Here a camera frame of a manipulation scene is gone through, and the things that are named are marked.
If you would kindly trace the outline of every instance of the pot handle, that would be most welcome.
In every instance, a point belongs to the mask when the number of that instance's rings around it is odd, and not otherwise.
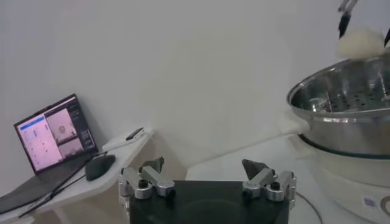
[[[291,143],[291,147],[295,149],[295,159],[312,158],[315,152],[305,145],[297,136],[310,130],[308,123],[296,116],[292,110],[284,111],[278,126],[282,135],[290,135],[287,139]]]
[[[296,135],[310,130],[308,123],[296,116],[292,110],[284,111],[278,127],[282,135]]]

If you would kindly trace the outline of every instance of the screw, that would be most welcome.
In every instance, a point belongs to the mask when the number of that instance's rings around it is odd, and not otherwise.
[[[138,182],[138,187],[143,189],[143,188],[147,188],[147,181],[146,180],[140,180]]]
[[[275,191],[279,190],[280,189],[280,183],[279,182],[273,182],[271,184],[271,189],[275,190]]]

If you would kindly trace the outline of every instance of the white dough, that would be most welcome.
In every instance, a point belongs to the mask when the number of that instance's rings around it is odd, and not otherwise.
[[[385,37],[368,28],[352,30],[340,39],[337,55],[341,58],[372,58],[384,53]]]

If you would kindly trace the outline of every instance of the label sticker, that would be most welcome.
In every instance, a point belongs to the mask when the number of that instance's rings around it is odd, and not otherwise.
[[[363,205],[366,208],[378,209],[377,199],[370,196],[363,196]]]

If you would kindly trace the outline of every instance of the white appliance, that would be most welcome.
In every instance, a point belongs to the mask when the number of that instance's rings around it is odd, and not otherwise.
[[[333,201],[354,214],[379,224],[390,223],[390,160],[364,159],[328,153],[301,140],[307,124],[288,119],[280,125],[297,151],[298,158],[312,160],[311,172],[317,185]]]

